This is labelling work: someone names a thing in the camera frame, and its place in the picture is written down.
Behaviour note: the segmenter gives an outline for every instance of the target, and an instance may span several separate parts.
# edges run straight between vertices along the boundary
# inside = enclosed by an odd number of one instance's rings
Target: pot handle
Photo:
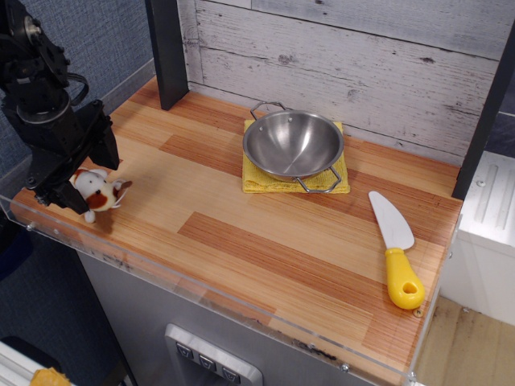
[[[329,169],[331,169],[332,173],[335,175],[335,177],[337,178],[336,182],[332,184],[332,187],[326,189],[326,190],[321,190],[321,189],[310,189],[309,187],[306,186],[306,184],[304,183],[304,181],[300,178],[300,177],[295,177],[294,179],[296,179],[297,181],[299,181],[299,183],[303,186],[304,190],[307,192],[307,193],[330,193],[331,191],[334,190],[334,188],[336,187],[336,185],[338,185],[339,183],[341,183],[341,176],[338,174],[338,172],[336,171],[336,169],[333,167],[333,166],[330,166]]]
[[[283,110],[287,110],[286,107],[284,107],[284,105],[281,103],[281,102],[259,102],[257,105],[255,105],[251,110],[250,110],[250,113],[252,114],[252,116],[254,117],[254,119],[257,121],[258,120],[258,117],[256,117],[256,114],[254,114],[254,111],[261,105],[275,105],[275,106],[278,106],[278,107],[282,107]]]

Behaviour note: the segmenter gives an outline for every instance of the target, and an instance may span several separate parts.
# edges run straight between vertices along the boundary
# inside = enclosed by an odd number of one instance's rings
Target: yellow object
[[[392,302],[404,310],[420,307],[426,291],[404,251],[400,248],[386,249],[385,257],[388,295]]]
[[[54,368],[42,368],[34,373],[31,386],[71,386],[72,384]]]
[[[245,131],[250,125],[254,123],[254,120],[245,121]],[[343,133],[344,129],[341,122],[334,122],[336,127]],[[344,154],[336,161],[334,167],[338,174],[341,176],[341,183],[339,183],[331,193],[349,193],[351,187],[348,185],[348,174],[347,166],[345,165]],[[263,170],[255,166],[245,154],[243,154],[243,191],[245,193],[306,193],[304,188],[298,182],[287,182],[279,181]],[[330,171],[326,170],[315,177],[306,179],[304,182],[309,189],[312,190],[323,190],[328,189],[336,181],[335,175]]]

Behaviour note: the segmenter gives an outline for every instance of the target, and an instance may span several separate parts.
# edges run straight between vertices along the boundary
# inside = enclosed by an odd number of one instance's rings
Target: yellow cloth
[[[245,131],[253,123],[254,120],[246,120]],[[335,122],[335,125],[342,133],[344,132],[341,122]],[[341,176],[341,183],[339,183],[331,193],[349,193],[351,191],[351,187],[348,185],[347,166],[345,165],[345,158],[343,153],[333,166]],[[247,158],[245,153],[243,154],[242,181],[243,191],[245,193],[306,193],[302,185],[300,185],[300,183],[297,181],[290,183],[286,181],[279,181],[271,177],[266,172],[255,166]],[[324,190],[332,186],[332,184],[336,181],[336,176],[332,173],[332,171],[325,170],[319,175],[303,181],[309,189]]]
[[[42,368],[34,373],[31,386],[71,386],[71,383],[66,376],[54,368]]]

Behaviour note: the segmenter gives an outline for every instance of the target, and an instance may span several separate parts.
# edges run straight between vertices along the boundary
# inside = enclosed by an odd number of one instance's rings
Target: black cable
[[[73,72],[68,73],[68,79],[74,80],[75,82],[79,82],[84,85],[84,87],[77,94],[77,96],[72,99],[72,102],[71,102],[72,106],[77,106],[84,100],[84,98],[86,98],[86,95],[88,95],[89,84],[88,84],[88,81],[86,80],[86,78],[84,78],[82,75],[74,74]]]

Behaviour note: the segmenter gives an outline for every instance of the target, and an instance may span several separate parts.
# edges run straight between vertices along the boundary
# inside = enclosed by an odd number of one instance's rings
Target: button panel
[[[252,364],[179,326],[168,324],[165,340],[176,366],[185,365],[184,359],[188,359],[232,386],[263,386],[263,375]]]

